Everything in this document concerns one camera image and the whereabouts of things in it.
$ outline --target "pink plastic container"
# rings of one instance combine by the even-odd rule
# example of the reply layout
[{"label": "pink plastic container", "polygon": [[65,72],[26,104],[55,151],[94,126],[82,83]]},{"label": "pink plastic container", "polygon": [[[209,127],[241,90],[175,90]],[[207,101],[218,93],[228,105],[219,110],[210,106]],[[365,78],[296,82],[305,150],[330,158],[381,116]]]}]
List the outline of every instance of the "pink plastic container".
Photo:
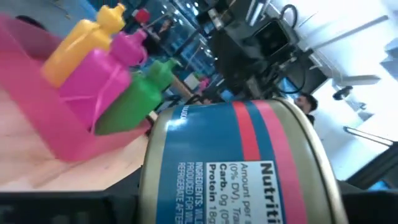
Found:
[{"label": "pink plastic container", "polygon": [[59,39],[45,31],[0,15],[0,85],[57,158],[87,160],[126,146],[150,128],[149,122],[144,121],[138,128],[124,133],[107,136],[89,133],[40,74],[36,60],[46,59],[56,47],[52,43],[56,42]]},{"label": "pink plastic container", "polygon": [[147,60],[142,41],[144,31],[133,35],[117,34],[109,53],[92,50],[66,82],[59,88],[62,100],[78,116],[86,128],[95,128],[96,120],[130,85],[129,66]]}]

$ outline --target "red stripe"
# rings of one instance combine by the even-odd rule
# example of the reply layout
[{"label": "red stripe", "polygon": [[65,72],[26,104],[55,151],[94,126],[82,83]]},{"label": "red stripe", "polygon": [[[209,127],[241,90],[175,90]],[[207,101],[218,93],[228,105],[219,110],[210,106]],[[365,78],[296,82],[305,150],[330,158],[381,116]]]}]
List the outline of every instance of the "red stripe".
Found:
[{"label": "red stripe", "polygon": [[243,157],[245,161],[259,161],[260,151],[257,145],[256,133],[248,109],[242,102],[232,102],[241,133]]},{"label": "red stripe", "polygon": [[279,118],[265,101],[253,101],[271,139],[285,207],[286,223],[307,223],[307,213],[289,141]]}]

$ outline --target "can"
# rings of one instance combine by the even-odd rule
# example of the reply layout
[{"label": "can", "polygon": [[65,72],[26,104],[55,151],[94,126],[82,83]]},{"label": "can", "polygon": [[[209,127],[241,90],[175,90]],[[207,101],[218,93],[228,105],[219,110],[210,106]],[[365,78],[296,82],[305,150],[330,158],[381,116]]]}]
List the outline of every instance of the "can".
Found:
[{"label": "can", "polygon": [[282,99],[189,105],[158,118],[139,223],[348,223],[306,116]]}]

